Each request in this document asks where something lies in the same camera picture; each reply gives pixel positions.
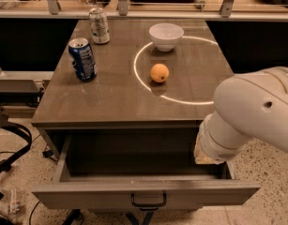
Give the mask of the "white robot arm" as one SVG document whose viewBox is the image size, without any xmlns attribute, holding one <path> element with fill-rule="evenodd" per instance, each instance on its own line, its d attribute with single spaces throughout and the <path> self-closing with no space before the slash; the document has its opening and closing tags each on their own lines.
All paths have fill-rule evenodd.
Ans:
<svg viewBox="0 0 288 225">
<path fill-rule="evenodd" d="M 252 138 L 288 154 L 288 67 L 226 79 L 215 90 L 214 106 L 199 127 L 197 164 L 232 160 Z"/>
</svg>

